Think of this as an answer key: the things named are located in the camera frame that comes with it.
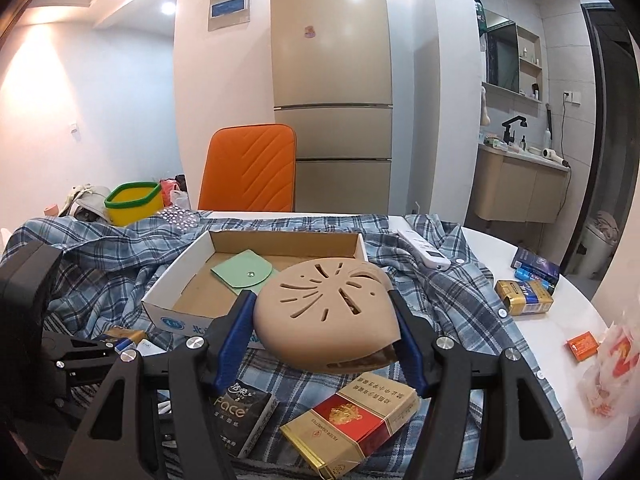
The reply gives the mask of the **white hair dryer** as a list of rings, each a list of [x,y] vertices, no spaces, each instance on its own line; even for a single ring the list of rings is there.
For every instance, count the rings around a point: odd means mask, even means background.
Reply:
[[[555,164],[561,165],[563,167],[568,168],[570,166],[570,163],[565,158],[560,156],[553,148],[545,148],[542,151],[542,156],[544,156],[545,159],[551,160]]]

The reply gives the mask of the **cardboard tray box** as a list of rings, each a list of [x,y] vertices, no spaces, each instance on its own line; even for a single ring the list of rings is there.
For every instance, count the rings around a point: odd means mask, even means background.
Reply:
[[[160,330],[202,336],[243,290],[257,294],[293,264],[317,258],[366,260],[357,233],[207,231],[160,276],[142,299]]]

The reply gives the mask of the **wall electrical panel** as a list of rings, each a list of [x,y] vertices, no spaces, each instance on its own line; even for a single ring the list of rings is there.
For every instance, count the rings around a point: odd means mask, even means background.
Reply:
[[[210,32],[249,21],[250,0],[209,0],[207,28]]]

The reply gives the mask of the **orange chair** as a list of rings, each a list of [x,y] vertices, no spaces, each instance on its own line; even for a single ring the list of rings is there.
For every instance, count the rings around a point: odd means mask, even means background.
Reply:
[[[198,209],[291,212],[296,134],[282,124],[227,127],[210,139]]]

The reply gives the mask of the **blue plaid shirt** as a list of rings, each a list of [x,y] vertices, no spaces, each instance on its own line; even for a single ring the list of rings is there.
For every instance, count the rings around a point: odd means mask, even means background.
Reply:
[[[126,228],[69,218],[35,218],[10,237],[1,264],[33,240],[61,249],[63,259],[48,303],[47,328],[90,339],[116,326],[144,330],[154,344],[172,349],[183,337],[154,327],[142,307],[142,297],[201,234],[209,230],[361,233],[369,261],[387,273],[412,314],[426,318],[438,334],[451,337],[471,351],[495,354],[514,347],[521,352],[558,418],[568,441],[566,447],[573,452],[577,478],[581,479],[582,460],[570,446],[573,435],[555,392],[547,378],[540,377],[540,366],[514,319],[499,313],[503,305],[494,291],[494,278],[473,254],[461,226],[436,216],[409,216],[407,221],[419,235],[442,248],[447,256],[462,258],[462,263],[454,262],[450,270],[438,272],[427,269],[412,247],[396,234],[390,219],[378,214],[253,221],[194,216],[198,223],[187,230],[158,215]],[[257,349],[248,350],[244,356],[240,378],[273,389],[282,404],[267,426],[265,440],[258,443],[250,458],[240,460],[239,476],[267,479],[282,474],[285,478],[310,479],[314,474],[295,457],[278,424],[302,414],[350,379],[293,370]],[[409,428],[401,430],[397,439],[346,478],[401,479],[416,449],[427,410],[428,401],[423,402]]]

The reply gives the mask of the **green felt pouch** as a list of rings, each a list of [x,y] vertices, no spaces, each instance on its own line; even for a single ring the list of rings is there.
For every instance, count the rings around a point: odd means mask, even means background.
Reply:
[[[258,295],[270,278],[278,273],[271,262],[250,249],[216,264],[210,272],[236,296],[243,290]]]

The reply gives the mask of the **beige round silicone case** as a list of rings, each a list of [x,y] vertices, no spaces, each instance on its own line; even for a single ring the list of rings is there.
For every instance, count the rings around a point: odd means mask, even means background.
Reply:
[[[259,292],[254,331],[286,365],[313,373],[354,374],[397,360],[393,286],[373,263],[321,258],[290,266]]]

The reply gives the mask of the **red white plastic bag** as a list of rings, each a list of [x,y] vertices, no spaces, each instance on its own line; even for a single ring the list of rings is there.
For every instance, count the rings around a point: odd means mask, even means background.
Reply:
[[[624,313],[605,331],[596,360],[579,384],[593,414],[639,415],[639,317]]]

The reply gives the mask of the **floral patterned cloth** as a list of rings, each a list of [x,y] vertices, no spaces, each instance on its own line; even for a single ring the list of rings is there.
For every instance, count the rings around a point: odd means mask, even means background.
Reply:
[[[157,211],[155,215],[183,231],[189,231],[197,228],[201,220],[201,217],[197,212],[177,205],[165,207],[160,211]]]

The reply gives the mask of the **white power strip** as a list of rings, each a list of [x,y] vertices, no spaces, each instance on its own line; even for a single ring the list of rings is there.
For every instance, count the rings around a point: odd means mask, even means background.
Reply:
[[[439,271],[445,271],[450,267],[451,261],[417,232],[400,230],[397,234],[416,250],[424,266]]]

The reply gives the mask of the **dark blue small box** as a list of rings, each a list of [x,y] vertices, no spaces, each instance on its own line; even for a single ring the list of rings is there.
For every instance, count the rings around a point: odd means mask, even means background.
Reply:
[[[511,268],[514,270],[524,268],[529,273],[536,274],[552,284],[556,284],[560,278],[560,268],[557,264],[523,247],[516,248]]]

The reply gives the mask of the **small orange box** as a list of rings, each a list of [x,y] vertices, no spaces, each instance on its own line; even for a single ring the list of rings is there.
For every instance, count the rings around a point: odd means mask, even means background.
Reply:
[[[570,350],[570,354],[578,363],[595,356],[600,346],[599,341],[597,341],[596,337],[590,332],[585,332],[570,338],[566,342],[566,345],[568,350]]]

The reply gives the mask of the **gold red cigarette pack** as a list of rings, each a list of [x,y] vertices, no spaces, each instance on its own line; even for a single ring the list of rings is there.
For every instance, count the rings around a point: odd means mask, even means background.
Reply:
[[[355,469],[416,414],[416,390],[367,372],[280,427],[322,479]]]

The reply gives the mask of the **gold blue cigarette pack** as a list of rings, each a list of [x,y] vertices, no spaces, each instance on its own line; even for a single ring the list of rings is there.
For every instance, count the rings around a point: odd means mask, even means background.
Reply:
[[[144,330],[130,330],[114,326],[106,330],[98,337],[107,347],[113,348],[116,353],[122,353],[129,349],[137,348],[139,342],[146,338]]]
[[[535,281],[499,280],[495,291],[512,316],[547,313],[554,303],[548,290]]]

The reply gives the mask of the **beige refrigerator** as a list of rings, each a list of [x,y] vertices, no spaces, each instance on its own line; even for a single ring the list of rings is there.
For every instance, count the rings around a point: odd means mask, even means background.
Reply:
[[[296,210],[386,214],[386,0],[270,0],[270,18],[274,118],[296,134]]]

